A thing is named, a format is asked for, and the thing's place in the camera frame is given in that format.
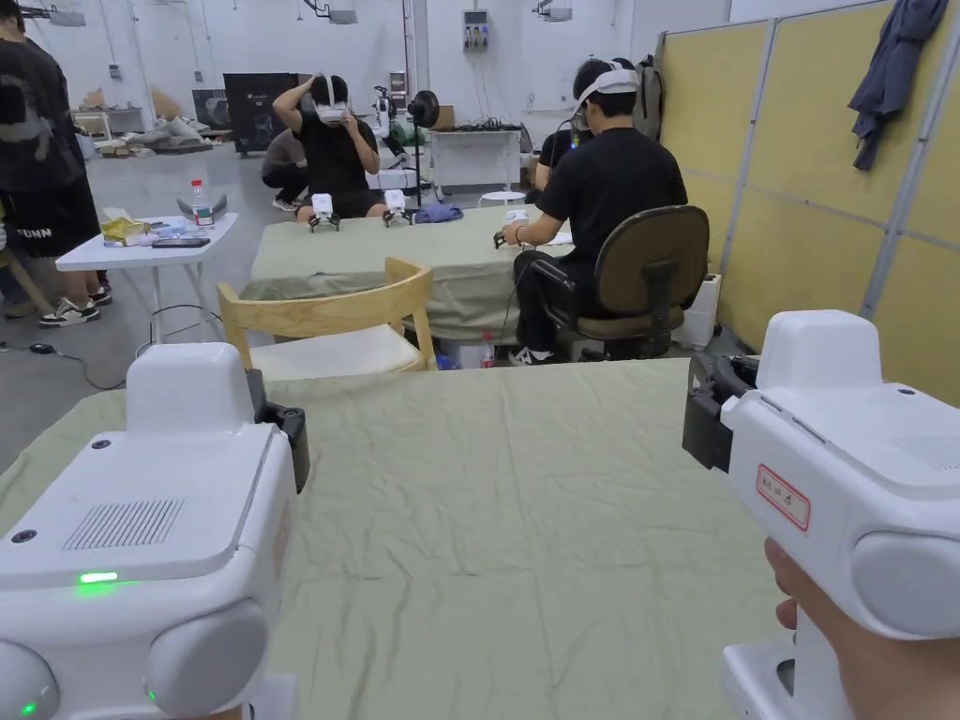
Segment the office chair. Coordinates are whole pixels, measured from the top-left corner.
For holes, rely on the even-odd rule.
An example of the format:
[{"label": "office chair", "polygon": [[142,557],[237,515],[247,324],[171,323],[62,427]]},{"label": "office chair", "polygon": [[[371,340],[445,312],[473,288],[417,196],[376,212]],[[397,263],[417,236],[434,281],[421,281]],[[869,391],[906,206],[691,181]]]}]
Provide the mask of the office chair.
[{"label": "office chair", "polygon": [[531,267],[554,286],[543,302],[557,327],[604,343],[606,356],[597,359],[660,357],[707,276],[709,236],[706,212],[693,205],[659,207],[625,220],[597,259],[596,299],[607,311],[601,317],[579,312],[576,285],[562,268],[544,260]]}]

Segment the gray jacket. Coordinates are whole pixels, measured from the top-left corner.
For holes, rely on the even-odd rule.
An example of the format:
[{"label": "gray jacket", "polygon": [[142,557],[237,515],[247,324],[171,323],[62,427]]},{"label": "gray jacket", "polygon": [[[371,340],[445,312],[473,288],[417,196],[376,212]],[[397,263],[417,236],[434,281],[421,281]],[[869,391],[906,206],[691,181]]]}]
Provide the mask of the gray jacket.
[{"label": "gray jacket", "polygon": [[930,39],[947,11],[949,0],[897,0],[890,11],[870,69],[850,100],[859,112],[853,131],[860,138],[857,170],[874,167],[883,125],[906,107],[924,43]]}]

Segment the plastic bottle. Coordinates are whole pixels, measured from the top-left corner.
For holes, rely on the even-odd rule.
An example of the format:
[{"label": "plastic bottle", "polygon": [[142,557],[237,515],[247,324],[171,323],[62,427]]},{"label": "plastic bottle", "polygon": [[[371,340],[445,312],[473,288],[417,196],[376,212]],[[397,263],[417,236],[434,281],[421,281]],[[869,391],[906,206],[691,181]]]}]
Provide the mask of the plastic bottle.
[{"label": "plastic bottle", "polygon": [[206,198],[206,190],[204,190],[204,182],[202,180],[194,180],[190,184],[193,185],[193,219],[197,223],[198,227],[204,228],[213,225],[213,205],[210,204],[210,201]]},{"label": "plastic bottle", "polygon": [[480,346],[480,367],[492,368],[496,364],[496,350],[493,348],[492,333],[483,334],[483,345]]}]

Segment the red label sticker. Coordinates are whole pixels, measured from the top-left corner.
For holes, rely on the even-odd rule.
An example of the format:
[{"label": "red label sticker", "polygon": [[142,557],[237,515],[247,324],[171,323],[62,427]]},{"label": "red label sticker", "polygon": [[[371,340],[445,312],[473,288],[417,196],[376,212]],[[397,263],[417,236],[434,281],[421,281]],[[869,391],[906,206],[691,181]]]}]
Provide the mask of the red label sticker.
[{"label": "red label sticker", "polygon": [[756,472],[756,491],[790,522],[806,532],[810,528],[810,501],[765,465]]}]

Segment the table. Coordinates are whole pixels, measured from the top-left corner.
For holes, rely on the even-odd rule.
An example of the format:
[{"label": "table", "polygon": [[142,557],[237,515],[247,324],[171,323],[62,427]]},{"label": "table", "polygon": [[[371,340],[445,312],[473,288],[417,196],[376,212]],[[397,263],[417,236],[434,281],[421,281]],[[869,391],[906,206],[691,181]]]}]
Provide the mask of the table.
[{"label": "table", "polygon": [[[182,216],[165,216],[158,218],[144,218],[143,222],[169,222],[178,220]],[[158,314],[163,305],[163,295],[160,287],[160,268],[167,265],[180,265],[190,281],[191,287],[197,296],[197,304],[203,311],[203,325],[213,327],[214,334],[223,339],[220,328],[214,323],[214,315],[210,312],[208,303],[204,298],[204,261],[214,254],[222,245],[220,242],[226,235],[233,223],[236,222],[235,212],[229,212],[219,220],[216,225],[209,229],[207,237],[210,242],[202,248],[180,248],[159,250],[151,247],[132,246],[129,248],[108,247],[104,242],[102,234],[87,240],[77,249],[68,252],[57,261],[57,269],[62,273],[75,273],[86,270],[115,270],[127,279],[127,282],[133,288],[140,304],[150,313],[150,322],[154,332],[154,338],[157,343],[164,341],[163,316]],[[140,288],[130,278],[127,270],[131,268],[150,268],[153,275],[154,284],[154,302],[150,304],[143,297]]]},{"label": "table", "polygon": [[[540,216],[526,206],[531,219]],[[313,234],[294,223],[268,226],[253,262],[245,300],[290,300],[369,290],[384,282],[388,255],[433,268],[433,299],[427,317],[434,337],[480,342],[490,331],[499,340],[514,290],[517,248],[493,246],[503,227],[504,207],[464,211],[464,219],[437,225],[394,222],[385,228],[377,218],[345,220],[340,232],[320,227]],[[566,254],[570,246],[542,249]],[[512,303],[505,340],[512,342],[519,310]]]},{"label": "table", "polygon": [[430,133],[433,181],[445,185],[501,185],[520,182],[520,133],[516,130]]},{"label": "table", "polygon": [[[300,717],[733,720],[722,649],[777,633],[781,596],[758,526],[681,450],[686,369],[268,384],[314,458],[270,660]],[[0,531],[123,418],[97,395],[27,448]]]}]

